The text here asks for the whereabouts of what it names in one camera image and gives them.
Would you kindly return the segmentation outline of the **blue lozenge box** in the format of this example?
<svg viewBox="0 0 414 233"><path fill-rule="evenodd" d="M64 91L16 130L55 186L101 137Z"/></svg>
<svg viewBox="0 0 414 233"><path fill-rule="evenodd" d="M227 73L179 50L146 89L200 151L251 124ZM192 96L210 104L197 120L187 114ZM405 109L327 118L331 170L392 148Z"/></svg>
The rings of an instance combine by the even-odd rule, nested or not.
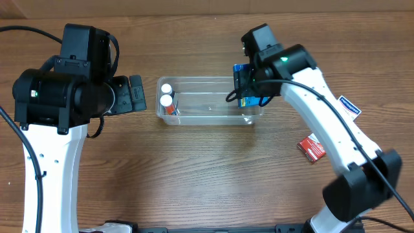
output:
<svg viewBox="0 0 414 233"><path fill-rule="evenodd" d="M262 107L268 102L268 97L261 97L252 89L252 84L256 81L254 78L254 70L248 63L235 64L233 66L235 97L239 108L242 107Z"/></svg>

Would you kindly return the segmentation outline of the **orange vitamin tablet tube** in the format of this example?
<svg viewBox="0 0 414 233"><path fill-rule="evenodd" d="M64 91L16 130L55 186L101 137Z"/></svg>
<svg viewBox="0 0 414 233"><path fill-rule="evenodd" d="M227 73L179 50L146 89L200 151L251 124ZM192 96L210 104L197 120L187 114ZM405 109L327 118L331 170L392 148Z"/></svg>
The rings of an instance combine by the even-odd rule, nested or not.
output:
<svg viewBox="0 0 414 233"><path fill-rule="evenodd" d="M174 104L173 98L170 95L162 95L160 97L160 104L165 109L165 112L168 115L179 115L179 110L177 109L176 105Z"/></svg>

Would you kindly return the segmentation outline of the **dark brown medicine bottle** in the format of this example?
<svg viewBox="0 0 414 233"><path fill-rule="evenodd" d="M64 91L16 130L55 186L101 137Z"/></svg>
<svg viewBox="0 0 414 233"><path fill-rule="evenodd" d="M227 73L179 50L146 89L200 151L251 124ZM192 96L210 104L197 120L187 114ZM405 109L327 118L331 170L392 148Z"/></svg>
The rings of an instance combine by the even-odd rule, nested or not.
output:
<svg viewBox="0 0 414 233"><path fill-rule="evenodd" d="M168 94L172 98L174 98L175 92L172 88L172 86L168 83L165 83L161 86L160 90L162 91L162 94Z"/></svg>

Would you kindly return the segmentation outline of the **red Panadol box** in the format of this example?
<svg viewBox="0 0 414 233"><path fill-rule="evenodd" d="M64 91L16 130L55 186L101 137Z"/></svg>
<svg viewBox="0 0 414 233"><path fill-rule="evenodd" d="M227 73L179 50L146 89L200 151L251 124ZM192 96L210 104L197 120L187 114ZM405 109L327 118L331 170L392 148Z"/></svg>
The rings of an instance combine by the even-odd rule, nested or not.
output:
<svg viewBox="0 0 414 233"><path fill-rule="evenodd" d="M311 163L317 162L326 155L326 151L314 133L298 142L297 147Z"/></svg>

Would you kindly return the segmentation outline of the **white plaster box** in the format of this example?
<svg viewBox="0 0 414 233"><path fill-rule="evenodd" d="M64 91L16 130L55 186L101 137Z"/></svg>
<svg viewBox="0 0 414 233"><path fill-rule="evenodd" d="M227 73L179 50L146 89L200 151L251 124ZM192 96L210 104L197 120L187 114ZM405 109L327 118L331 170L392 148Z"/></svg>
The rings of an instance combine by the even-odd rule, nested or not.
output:
<svg viewBox="0 0 414 233"><path fill-rule="evenodd" d="M344 111L351 117L352 121L354 121L362 113L356 105L354 105L343 95L338 98L338 102L342 104Z"/></svg>

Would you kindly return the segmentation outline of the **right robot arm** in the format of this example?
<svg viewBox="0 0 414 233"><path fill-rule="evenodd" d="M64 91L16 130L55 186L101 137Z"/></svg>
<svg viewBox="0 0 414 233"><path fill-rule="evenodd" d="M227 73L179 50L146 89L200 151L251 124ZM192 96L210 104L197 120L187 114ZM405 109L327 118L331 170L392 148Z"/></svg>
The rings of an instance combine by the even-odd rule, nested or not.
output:
<svg viewBox="0 0 414 233"><path fill-rule="evenodd" d="M239 78L227 101L243 95L282 96L304 119L329 157L337 178L322 191L325 206L300 232L351 232L368 211L400 196L395 188L402 159L383 152L349 118L327 86L316 61L303 45L284 48L262 24L242 38L249 70Z"/></svg>

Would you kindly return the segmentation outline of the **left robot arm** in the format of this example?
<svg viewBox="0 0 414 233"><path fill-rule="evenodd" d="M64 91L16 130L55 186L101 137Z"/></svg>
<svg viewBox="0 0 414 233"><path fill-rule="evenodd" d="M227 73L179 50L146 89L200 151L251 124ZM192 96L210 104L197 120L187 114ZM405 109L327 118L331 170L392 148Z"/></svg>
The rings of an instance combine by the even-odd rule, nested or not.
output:
<svg viewBox="0 0 414 233"><path fill-rule="evenodd" d="M10 125L23 143L23 232L78 232L80 157L94 118L144 111L139 75L116 74L120 49L109 32L68 24L60 53L14 82Z"/></svg>

